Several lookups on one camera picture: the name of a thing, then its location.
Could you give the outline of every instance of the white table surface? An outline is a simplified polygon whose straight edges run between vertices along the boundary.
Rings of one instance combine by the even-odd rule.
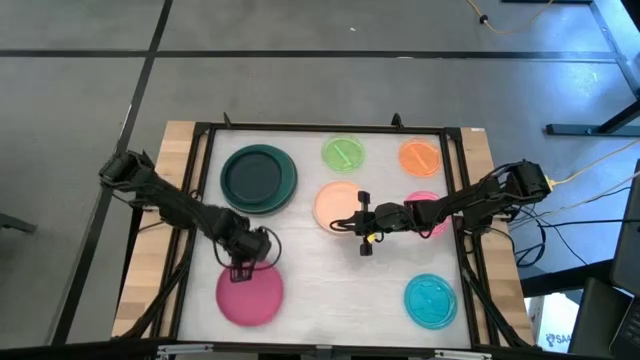
[[[339,174],[321,157],[324,142],[335,134],[218,130],[204,202],[228,205],[219,185],[225,161],[237,150],[268,144],[285,151],[298,170],[292,200],[277,213],[250,216],[252,227],[265,225],[283,243],[277,264],[284,281],[284,300],[272,322],[247,328],[229,322],[220,312],[215,289],[222,268],[211,241],[199,233],[184,298],[178,339],[280,344],[470,348],[461,279],[451,224],[438,237],[424,240],[415,233],[387,234],[374,244],[372,257],[361,257],[361,240],[332,235],[313,217],[318,190],[328,182],[348,180],[371,193],[371,209],[385,202],[402,203],[414,191],[447,194],[441,168],[429,178],[407,174],[398,149],[410,138],[423,138],[439,148],[437,136],[354,134],[366,151],[364,164]],[[274,242],[270,257],[276,253]],[[228,262],[226,254],[223,261]],[[409,281],[424,273],[446,279],[457,296],[457,315],[442,330],[414,323],[404,307]]]

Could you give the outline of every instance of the orange plate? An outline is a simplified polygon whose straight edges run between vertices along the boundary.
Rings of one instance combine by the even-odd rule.
[[[407,140],[398,152],[402,167],[411,175],[427,177],[440,168],[440,151],[426,140]]]
[[[320,226],[334,234],[346,234],[331,230],[334,220],[348,219],[360,210],[360,187],[348,181],[333,181],[323,186],[313,205],[313,216]]]

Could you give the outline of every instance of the yellow cable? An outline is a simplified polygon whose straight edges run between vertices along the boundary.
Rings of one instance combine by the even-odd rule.
[[[599,163],[600,161],[605,160],[605,159],[608,159],[608,158],[612,157],[613,155],[615,155],[615,154],[617,154],[617,153],[620,153],[620,152],[622,152],[622,151],[625,151],[625,150],[627,150],[628,148],[632,147],[633,145],[637,144],[638,142],[640,142],[640,139],[638,139],[638,140],[634,140],[634,141],[630,142],[630,143],[629,143],[629,144],[627,144],[626,146],[623,146],[622,148],[620,148],[620,149],[618,149],[618,150],[616,150],[616,151],[614,151],[614,152],[612,152],[612,153],[610,153],[610,154],[608,154],[608,155],[605,155],[605,156],[601,157],[600,159],[598,159],[598,160],[596,160],[596,161],[592,162],[591,164],[587,165],[587,166],[586,166],[585,168],[583,168],[582,170],[578,171],[577,173],[575,173],[575,174],[573,174],[573,175],[569,176],[568,178],[566,178],[566,179],[564,179],[564,180],[562,180],[562,181],[549,180],[549,185],[551,185],[551,186],[553,187],[553,186],[555,186],[555,185],[566,184],[566,183],[568,183],[569,181],[571,181],[571,180],[575,179],[576,177],[578,177],[578,175],[580,175],[580,174],[582,174],[583,172],[585,172],[585,171],[587,171],[587,170],[591,169],[592,167],[594,167],[594,166],[595,166],[597,163]]]
[[[513,30],[496,30],[496,29],[494,29],[494,27],[493,27],[493,26],[491,26],[491,24],[489,24],[489,20],[485,20],[485,21],[483,22],[483,24],[484,24],[484,25],[487,25],[487,27],[488,27],[491,31],[493,31],[494,33],[496,33],[496,34],[498,34],[498,35],[509,35],[509,34],[513,34],[513,33],[516,33],[516,32],[519,32],[519,31],[522,31],[522,30],[524,30],[524,29],[528,28],[529,26],[531,26],[531,24],[533,24],[533,22],[538,18],[538,16],[542,15],[542,13],[543,13],[545,10],[547,10],[547,9],[549,8],[549,6],[551,6],[551,4],[553,4],[553,2],[554,2],[554,1],[555,1],[555,0],[549,0],[549,2],[547,3],[547,5],[545,5],[542,9],[540,9],[540,11],[538,11],[538,13],[537,13],[537,14],[535,14],[535,16],[534,16],[534,17],[532,17],[532,18],[529,20],[529,22],[527,22],[526,24],[524,24],[524,25],[522,25],[522,26],[520,26],[520,27],[517,27],[517,28],[515,28],[515,29],[513,29]],[[483,14],[483,13],[482,13],[482,11],[480,11],[480,9],[478,8],[478,6],[476,6],[476,4],[474,4],[474,3],[473,3],[473,1],[472,1],[472,0],[467,0],[467,3],[469,3],[469,5],[471,5],[471,7],[473,8],[473,10],[475,10],[475,11],[476,11],[476,14],[478,14],[478,16],[482,17],[482,16],[484,16],[484,15],[485,15],[485,14]]]

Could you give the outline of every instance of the blue plate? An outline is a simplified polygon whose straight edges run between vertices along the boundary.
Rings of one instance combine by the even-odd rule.
[[[409,282],[404,306],[413,321],[429,330],[447,327],[458,311],[456,294],[449,283],[432,274],[418,275]]]

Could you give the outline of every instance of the dark green plate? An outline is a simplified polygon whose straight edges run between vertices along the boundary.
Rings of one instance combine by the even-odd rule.
[[[248,214],[266,214],[284,206],[293,196],[297,182],[293,160],[269,145],[251,145],[236,151],[220,173],[225,199]]]

